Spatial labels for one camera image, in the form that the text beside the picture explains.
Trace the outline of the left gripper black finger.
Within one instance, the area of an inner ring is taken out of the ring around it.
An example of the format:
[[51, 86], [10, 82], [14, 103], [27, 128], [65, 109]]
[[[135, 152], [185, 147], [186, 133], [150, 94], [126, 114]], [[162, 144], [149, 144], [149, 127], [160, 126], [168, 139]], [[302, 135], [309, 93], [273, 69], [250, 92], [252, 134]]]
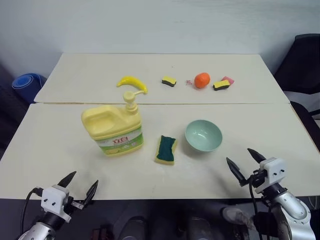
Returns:
[[97, 187], [98, 187], [98, 183], [99, 183], [99, 181], [96, 180], [94, 182], [94, 184], [87, 191], [86, 197], [82, 202], [82, 205], [83, 205], [84, 208], [92, 201], [93, 197], [95, 196], [95, 193], [96, 193], [96, 190], [97, 190]]
[[69, 173], [62, 180], [60, 180], [57, 185], [60, 187], [66, 188], [70, 184], [70, 182], [72, 181], [76, 173], [77, 173], [76, 171]]

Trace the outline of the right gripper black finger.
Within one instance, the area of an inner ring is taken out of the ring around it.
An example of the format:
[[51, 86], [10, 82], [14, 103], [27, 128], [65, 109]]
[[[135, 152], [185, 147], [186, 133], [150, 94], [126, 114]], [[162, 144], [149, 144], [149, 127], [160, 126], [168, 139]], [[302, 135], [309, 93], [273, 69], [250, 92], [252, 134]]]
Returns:
[[265, 161], [266, 158], [260, 154], [259, 152], [257, 152], [256, 150], [254, 149], [251, 149], [251, 148], [247, 148], [249, 154], [252, 156], [252, 158], [258, 163], [260, 164], [261, 162]]
[[232, 174], [236, 177], [241, 187], [248, 184], [248, 180], [244, 177], [244, 175], [240, 172], [239, 167], [228, 157], [226, 157], [227, 165], [232, 172]]

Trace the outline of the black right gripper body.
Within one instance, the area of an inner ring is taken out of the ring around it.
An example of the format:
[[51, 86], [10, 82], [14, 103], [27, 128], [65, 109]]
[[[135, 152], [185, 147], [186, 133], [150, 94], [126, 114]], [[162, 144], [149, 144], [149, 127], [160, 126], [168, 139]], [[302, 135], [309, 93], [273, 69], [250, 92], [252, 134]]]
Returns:
[[265, 182], [265, 177], [267, 176], [266, 170], [256, 169], [253, 174], [247, 179], [249, 184], [249, 191], [252, 192], [253, 188], [258, 188]]

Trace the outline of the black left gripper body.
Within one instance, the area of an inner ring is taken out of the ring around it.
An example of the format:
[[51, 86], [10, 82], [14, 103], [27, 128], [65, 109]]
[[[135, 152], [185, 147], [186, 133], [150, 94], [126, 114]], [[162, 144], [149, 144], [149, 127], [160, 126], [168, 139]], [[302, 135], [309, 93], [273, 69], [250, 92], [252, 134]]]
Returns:
[[84, 205], [81, 201], [76, 201], [72, 196], [67, 197], [67, 202], [65, 204], [65, 213], [67, 215], [71, 215], [76, 210], [82, 210], [84, 208]]

